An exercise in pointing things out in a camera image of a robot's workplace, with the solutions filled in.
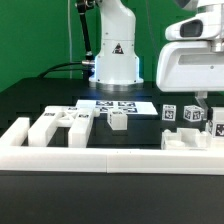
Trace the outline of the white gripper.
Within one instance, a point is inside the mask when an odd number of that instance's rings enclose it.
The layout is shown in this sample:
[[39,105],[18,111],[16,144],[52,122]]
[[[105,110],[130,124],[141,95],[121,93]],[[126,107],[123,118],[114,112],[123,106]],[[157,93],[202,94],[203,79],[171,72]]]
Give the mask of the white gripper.
[[163,92],[196,92],[206,119],[207,92],[224,91],[224,52],[212,52],[207,41],[166,44],[160,52],[156,84]]

